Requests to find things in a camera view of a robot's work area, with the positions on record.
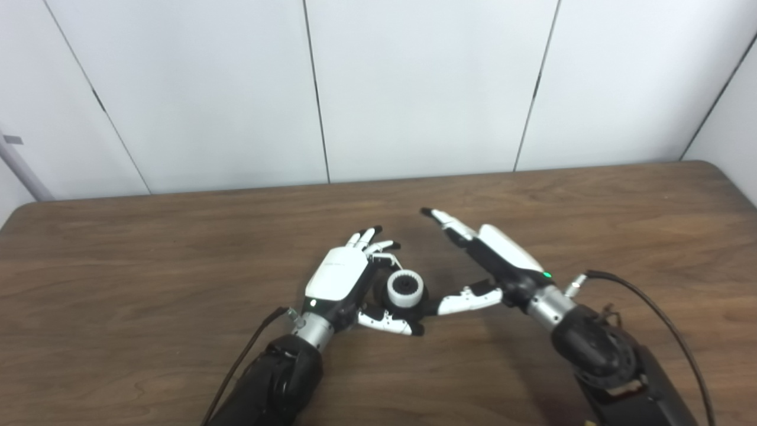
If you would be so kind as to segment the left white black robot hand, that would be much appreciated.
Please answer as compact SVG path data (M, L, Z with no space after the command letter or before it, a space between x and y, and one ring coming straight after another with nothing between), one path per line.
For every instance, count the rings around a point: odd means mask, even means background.
M392 253L400 243L375 242L374 237L381 232L380 225L360 230L342 246L330 249L306 284L303 324L293 334L316 348L324 348L332 336L355 324L403 336L424 335L419 321L399 318L388 308L364 302L379 270L403 270Z

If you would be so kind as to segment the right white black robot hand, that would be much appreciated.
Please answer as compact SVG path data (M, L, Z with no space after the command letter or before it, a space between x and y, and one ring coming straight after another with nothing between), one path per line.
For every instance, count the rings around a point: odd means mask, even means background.
M527 312L552 294L557 287L551 275L508 235L490 224L479 230L462 223L445 211L421 208L432 218L455 246L465 251L490 279L465 286L459 293L425 303L425 313L449 315L487 308L503 303Z

